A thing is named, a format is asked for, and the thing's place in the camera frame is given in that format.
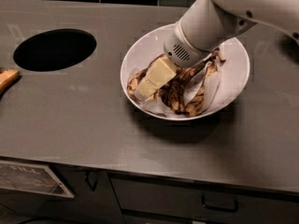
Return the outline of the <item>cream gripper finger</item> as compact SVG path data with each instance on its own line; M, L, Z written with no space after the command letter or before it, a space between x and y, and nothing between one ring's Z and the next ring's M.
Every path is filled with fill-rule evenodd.
M178 67L169 59L169 66L162 71L149 70L142 78L135 90L135 97L139 101L147 100L153 93L159 90L177 74Z

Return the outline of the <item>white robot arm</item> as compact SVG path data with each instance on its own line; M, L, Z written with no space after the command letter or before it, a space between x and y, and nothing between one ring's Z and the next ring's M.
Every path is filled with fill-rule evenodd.
M256 23L299 35L299 0L196 0L164 41L164 56L154 60L135 90L144 101L181 67L192 67L222 42Z

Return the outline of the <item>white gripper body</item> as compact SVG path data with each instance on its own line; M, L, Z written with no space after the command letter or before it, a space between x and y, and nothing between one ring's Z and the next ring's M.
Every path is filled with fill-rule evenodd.
M178 21L164 41L164 54L176 66L187 68L195 66L207 57L209 52L195 48L186 38L181 22Z

